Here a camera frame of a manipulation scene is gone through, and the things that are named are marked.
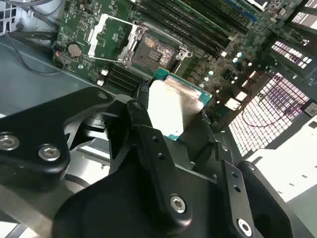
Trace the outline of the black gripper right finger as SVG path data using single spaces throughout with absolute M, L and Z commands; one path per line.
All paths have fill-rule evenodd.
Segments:
M 236 238 L 299 238 L 301 221 L 251 162 L 234 162 L 229 148 L 215 137 L 205 113 L 185 119 L 179 137 L 193 171 L 211 178 L 223 204 L 221 214 Z

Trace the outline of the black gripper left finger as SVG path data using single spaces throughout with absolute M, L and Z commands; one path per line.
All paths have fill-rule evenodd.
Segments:
M 167 147 L 140 102 L 124 103 L 89 87 L 1 119 L 1 184 L 33 190 L 58 186 L 70 164 L 70 151 L 84 142 L 84 127 L 98 115 L 106 125 L 111 174 L 134 146 Z

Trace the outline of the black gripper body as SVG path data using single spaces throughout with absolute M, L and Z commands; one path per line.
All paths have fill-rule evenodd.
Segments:
M 55 238 L 238 237 L 231 206 L 239 171 L 216 163 L 217 181 L 177 168 L 164 145 L 134 146 L 118 170 L 69 198 Z

